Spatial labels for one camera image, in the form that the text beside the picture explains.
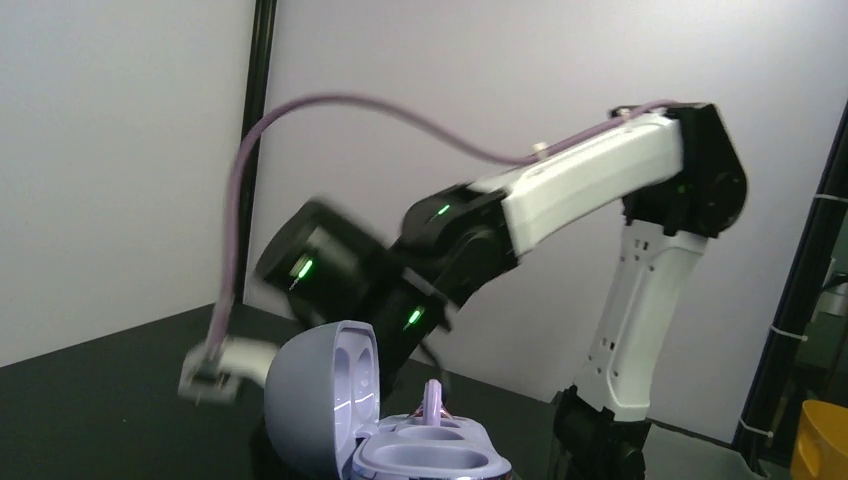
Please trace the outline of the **lavender earbud charging case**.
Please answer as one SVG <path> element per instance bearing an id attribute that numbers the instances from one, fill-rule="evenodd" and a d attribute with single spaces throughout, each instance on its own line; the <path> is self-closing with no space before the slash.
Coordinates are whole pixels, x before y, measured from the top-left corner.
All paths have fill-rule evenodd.
<path id="1" fill-rule="evenodd" d="M 264 387 L 270 444 L 311 479 L 509 479 L 511 463 L 466 417 L 425 426 L 381 415 L 380 362 L 372 327 L 345 320 L 287 341 Z"/>

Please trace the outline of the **purple earbud with ear hook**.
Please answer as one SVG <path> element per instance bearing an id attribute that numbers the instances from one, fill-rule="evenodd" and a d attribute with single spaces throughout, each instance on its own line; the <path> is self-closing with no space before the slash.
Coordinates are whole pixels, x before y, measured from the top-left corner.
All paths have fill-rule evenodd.
<path id="1" fill-rule="evenodd" d="M 452 415 L 444 405 L 443 393 L 443 385 L 439 380 L 428 380 L 419 407 L 409 417 L 418 419 L 425 426 L 446 426 Z"/>

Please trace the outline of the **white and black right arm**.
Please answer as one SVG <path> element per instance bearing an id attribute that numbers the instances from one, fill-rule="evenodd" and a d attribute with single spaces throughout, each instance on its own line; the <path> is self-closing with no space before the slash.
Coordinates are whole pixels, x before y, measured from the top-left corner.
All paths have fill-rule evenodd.
<path id="1" fill-rule="evenodd" d="M 712 103 L 621 107 L 544 148 L 536 161 L 430 195 L 385 246 L 328 204 L 307 202 L 272 238 L 258 277 L 294 313 L 370 322 L 382 395 L 436 328 L 516 271 L 517 313 L 533 298 L 586 293 L 603 309 L 584 362 L 570 366 L 554 432 L 571 479 L 641 479 L 656 363 L 680 293 L 708 242 L 728 230 L 747 177 Z"/>

